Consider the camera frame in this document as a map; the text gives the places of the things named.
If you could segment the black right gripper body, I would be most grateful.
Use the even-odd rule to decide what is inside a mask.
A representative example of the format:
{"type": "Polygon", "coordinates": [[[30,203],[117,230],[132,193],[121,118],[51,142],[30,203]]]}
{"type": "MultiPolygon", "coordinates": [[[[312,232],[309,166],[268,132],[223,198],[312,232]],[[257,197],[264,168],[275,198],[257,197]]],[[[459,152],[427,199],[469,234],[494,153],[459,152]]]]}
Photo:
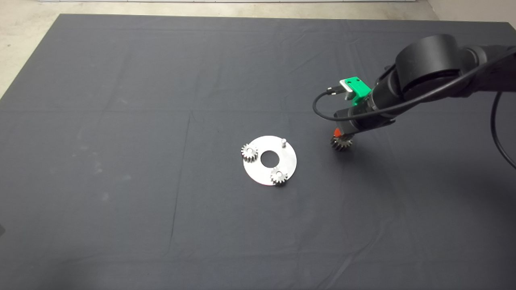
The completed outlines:
{"type": "Polygon", "coordinates": [[[396,112],[376,114],[372,117],[357,118],[358,114],[373,112],[376,109],[370,101],[338,110],[333,115],[334,118],[352,118],[346,121],[337,121],[337,128],[342,135],[355,135],[361,132],[375,130],[380,127],[389,126],[394,123],[396,112]]]}

